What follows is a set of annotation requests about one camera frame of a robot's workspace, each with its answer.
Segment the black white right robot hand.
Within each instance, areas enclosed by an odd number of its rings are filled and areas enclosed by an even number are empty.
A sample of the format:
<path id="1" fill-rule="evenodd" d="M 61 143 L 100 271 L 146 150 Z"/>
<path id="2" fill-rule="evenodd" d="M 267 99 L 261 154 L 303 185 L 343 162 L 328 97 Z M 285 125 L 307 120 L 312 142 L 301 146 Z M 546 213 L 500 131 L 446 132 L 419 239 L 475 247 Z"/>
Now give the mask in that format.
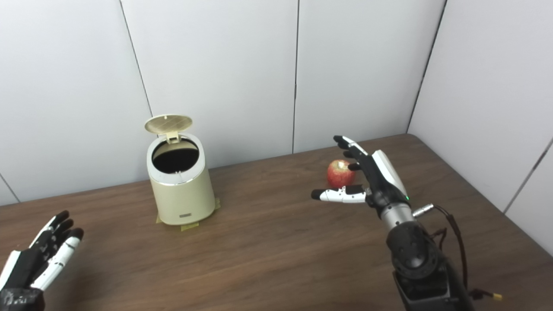
<path id="1" fill-rule="evenodd" d="M 361 171 L 367 179 L 368 189 L 360 184 L 315 189 L 311 192 L 312 199 L 338 203 L 367 203 L 379 216 L 398 204 L 410 207 L 405 187 L 385 152 L 376 150 L 369 154 L 357 142 L 346 136 L 335 135 L 333 140 L 344 150 L 346 157 L 356 160 L 348 169 Z"/>

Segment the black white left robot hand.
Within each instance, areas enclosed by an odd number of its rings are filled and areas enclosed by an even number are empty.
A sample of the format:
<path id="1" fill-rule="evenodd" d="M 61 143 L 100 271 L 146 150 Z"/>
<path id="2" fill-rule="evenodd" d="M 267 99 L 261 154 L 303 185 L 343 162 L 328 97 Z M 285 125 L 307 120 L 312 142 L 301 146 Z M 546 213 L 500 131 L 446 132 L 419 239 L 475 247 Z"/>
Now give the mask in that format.
<path id="1" fill-rule="evenodd" d="M 53 216 L 28 248 L 13 250 L 1 273 L 3 311 L 43 311 L 44 292 L 59 276 L 83 240 L 67 210 Z"/>

